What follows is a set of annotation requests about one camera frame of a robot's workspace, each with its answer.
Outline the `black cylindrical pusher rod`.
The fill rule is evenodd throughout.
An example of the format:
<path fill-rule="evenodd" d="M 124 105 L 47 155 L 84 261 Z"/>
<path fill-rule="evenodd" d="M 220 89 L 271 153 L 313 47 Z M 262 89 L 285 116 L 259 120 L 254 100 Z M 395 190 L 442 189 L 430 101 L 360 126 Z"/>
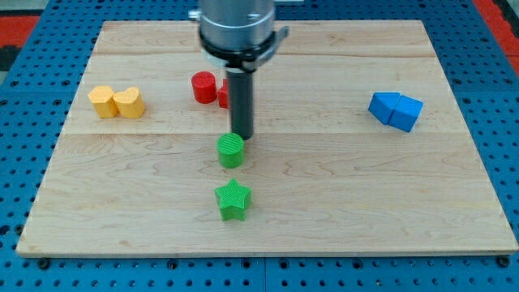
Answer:
<path fill-rule="evenodd" d="M 226 71 L 231 131 L 248 140 L 254 133 L 253 74 Z"/>

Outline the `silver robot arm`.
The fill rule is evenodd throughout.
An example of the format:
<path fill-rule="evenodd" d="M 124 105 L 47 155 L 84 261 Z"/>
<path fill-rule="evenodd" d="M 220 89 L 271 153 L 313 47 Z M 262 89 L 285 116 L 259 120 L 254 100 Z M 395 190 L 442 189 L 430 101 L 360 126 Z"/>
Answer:
<path fill-rule="evenodd" d="M 273 0 L 200 0 L 188 19 L 199 25 L 207 59 L 225 70 L 231 131 L 254 134 L 253 75 L 277 52 L 290 28 L 274 28 Z"/>

